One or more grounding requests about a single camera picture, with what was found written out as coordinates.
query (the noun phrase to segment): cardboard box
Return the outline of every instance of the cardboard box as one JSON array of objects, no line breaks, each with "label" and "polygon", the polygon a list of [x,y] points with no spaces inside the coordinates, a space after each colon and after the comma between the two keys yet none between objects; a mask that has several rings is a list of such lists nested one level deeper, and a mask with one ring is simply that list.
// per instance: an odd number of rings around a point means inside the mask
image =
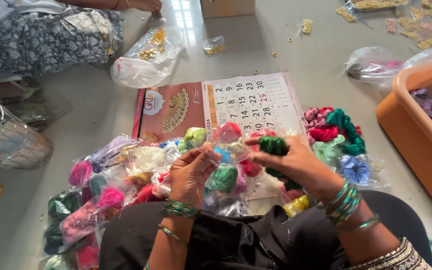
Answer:
[{"label": "cardboard box", "polygon": [[256,0],[200,0],[204,18],[252,15]]}]

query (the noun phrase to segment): person's hand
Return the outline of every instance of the person's hand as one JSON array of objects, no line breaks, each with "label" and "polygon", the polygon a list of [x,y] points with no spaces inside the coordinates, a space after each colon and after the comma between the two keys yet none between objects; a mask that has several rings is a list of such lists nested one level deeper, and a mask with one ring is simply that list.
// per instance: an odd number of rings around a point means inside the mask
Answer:
[{"label": "person's hand", "polygon": [[124,10],[128,8],[135,8],[141,11],[151,11],[158,13],[161,11],[163,4],[160,0],[118,0],[115,10]]},{"label": "person's hand", "polygon": [[[245,143],[249,146],[257,145],[259,138],[249,138]],[[249,153],[248,160],[280,171],[289,181],[300,184],[318,200],[324,201],[326,197],[333,196],[334,190],[341,190],[344,180],[315,157],[298,136],[289,136],[285,142],[289,148],[286,156],[274,156],[259,151]]]},{"label": "person's hand", "polygon": [[220,159],[221,155],[215,153],[210,146],[202,146],[184,153],[169,169],[169,199],[201,208],[205,183],[217,168],[211,160],[218,162]]}]

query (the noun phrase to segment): black dress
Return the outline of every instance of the black dress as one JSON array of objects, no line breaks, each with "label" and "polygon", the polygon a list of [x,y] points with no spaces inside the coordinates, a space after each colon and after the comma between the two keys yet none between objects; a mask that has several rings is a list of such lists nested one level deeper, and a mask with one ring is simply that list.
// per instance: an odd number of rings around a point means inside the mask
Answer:
[{"label": "black dress", "polygon": [[[423,223],[413,209],[387,193],[361,191],[373,212],[398,238],[406,237],[432,266]],[[100,270],[143,269],[153,248],[163,202],[131,206],[111,220],[101,243]],[[186,269],[338,270],[348,258],[322,209],[289,219],[275,205],[264,216],[202,214],[193,226]]]}]

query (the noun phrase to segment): white tiled floor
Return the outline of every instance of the white tiled floor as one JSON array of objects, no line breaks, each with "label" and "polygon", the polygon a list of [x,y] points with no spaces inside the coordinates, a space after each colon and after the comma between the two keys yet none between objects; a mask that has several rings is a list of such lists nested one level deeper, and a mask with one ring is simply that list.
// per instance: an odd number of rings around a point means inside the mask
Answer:
[{"label": "white tiled floor", "polygon": [[[348,23],[335,13],[343,0],[256,0],[255,15],[207,20],[202,19],[197,0],[163,2],[162,13],[170,25],[183,27],[189,47],[171,76],[159,85],[249,76],[254,69],[259,74],[289,70],[304,109],[343,108],[361,126],[369,152],[386,161],[391,188],[385,191],[411,205],[432,238],[432,199],[377,123],[375,107],[383,95],[334,74],[351,52],[364,46],[382,45],[404,59],[419,51],[411,40],[384,33],[383,19],[391,16],[390,11],[370,15],[372,19],[367,22],[372,30],[361,23]],[[117,57],[145,32],[147,20],[141,18],[150,15],[135,9],[124,14],[124,44]],[[310,36],[295,38],[299,16],[314,20]],[[207,57],[202,41],[221,35],[228,49]],[[38,81],[46,89],[61,93],[74,109],[44,132],[54,143],[54,154],[47,164],[34,171],[0,169],[0,183],[4,185],[0,270],[42,269],[39,259],[46,218],[40,222],[39,216],[47,211],[48,199],[67,187],[72,160],[132,130],[135,89],[111,81],[107,70],[74,66]]]}]

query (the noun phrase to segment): calendar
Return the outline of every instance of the calendar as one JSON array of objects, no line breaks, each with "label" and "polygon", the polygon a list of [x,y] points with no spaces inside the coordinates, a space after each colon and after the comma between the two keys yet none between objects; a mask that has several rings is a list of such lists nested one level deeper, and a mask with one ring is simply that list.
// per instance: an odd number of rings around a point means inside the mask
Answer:
[{"label": "calendar", "polygon": [[264,128],[276,134],[305,134],[304,116],[288,73],[202,82],[205,126],[235,122],[243,132]]},{"label": "calendar", "polygon": [[160,142],[205,127],[211,140],[211,129],[226,122],[237,123],[244,133],[264,128],[279,135],[306,133],[303,111],[283,72],[141,88],[132,136]]}]

